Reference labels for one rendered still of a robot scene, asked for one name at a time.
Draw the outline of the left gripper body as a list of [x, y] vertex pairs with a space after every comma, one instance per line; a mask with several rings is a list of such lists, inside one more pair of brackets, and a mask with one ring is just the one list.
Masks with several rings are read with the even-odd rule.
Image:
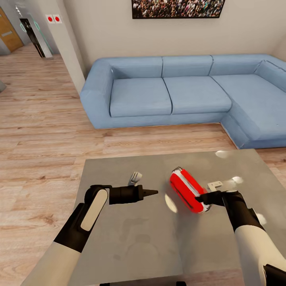
[[120, 187], [120, 204], [132, 203], [143, 200], [143, 187], [137, 186], [122, 186]]

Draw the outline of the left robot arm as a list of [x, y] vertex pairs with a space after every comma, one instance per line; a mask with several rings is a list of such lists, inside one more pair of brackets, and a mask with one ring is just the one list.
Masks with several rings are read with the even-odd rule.
[[158, 194], [157, 190], [137, 185], [142, 174], [134, 172], [128, 186], [92, 185], [84, 203], [71, 214], [55, 240], [20, 286], [68, 286], [72, 273], [91, 234], [97, 218], [107, 201], [109, 204], [126, 204], [142, 201], [143, 197]]

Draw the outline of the radio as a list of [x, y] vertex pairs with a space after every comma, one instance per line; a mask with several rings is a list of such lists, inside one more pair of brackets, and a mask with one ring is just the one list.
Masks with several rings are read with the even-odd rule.
[[204, 205], [203, 202], [200, 203], [195, 199], [195, 197], [200, 197], [200, 195], [206, 192], [186, 170], [180, 168], [173, 170], [169, 182], [192, 212], [209, 211], [211, 205]]

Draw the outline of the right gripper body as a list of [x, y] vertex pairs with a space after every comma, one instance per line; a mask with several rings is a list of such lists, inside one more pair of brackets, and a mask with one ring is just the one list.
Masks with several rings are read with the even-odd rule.
[[212, 205], [212, 204], [219, 205], [216, 202], [215, 196], [216, 196], [216, 194], [218, 194], [220, 192], [221, 192], [220, 190], [217, 190], [215, 192], [202, 194], [201, 197], [203, 199], [204, 205]]

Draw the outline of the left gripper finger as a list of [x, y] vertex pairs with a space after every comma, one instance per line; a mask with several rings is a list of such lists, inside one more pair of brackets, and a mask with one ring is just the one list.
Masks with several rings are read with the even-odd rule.
[[157, 190], [149, 190], [149, 189], [143, 189], [143, 196], [150, 196], [150, 195], [154, 195], [154, 194], [158, 194]]

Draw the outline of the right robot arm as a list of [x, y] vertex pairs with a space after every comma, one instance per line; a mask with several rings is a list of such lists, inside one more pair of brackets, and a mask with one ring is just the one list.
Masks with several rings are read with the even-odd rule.
[[221, 205], [236, 236], [245, 286], [286, 286], [286, 259], [262, 227], [253, 208], [248, 209], [238, 190], [216, 190], [222, 182], [207, 184], [208, 193], [195, 197], [204, 205]]

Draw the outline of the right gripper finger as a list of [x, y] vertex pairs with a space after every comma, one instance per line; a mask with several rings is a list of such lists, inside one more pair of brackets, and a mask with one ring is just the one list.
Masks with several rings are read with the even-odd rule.
[[200, 197], [195, 197], [195, 199], [196, 199], [197, 201], [199, 201], [200, 203], [203, 202], [203, 199], [202, 199], [201, 195], [200, 195]]

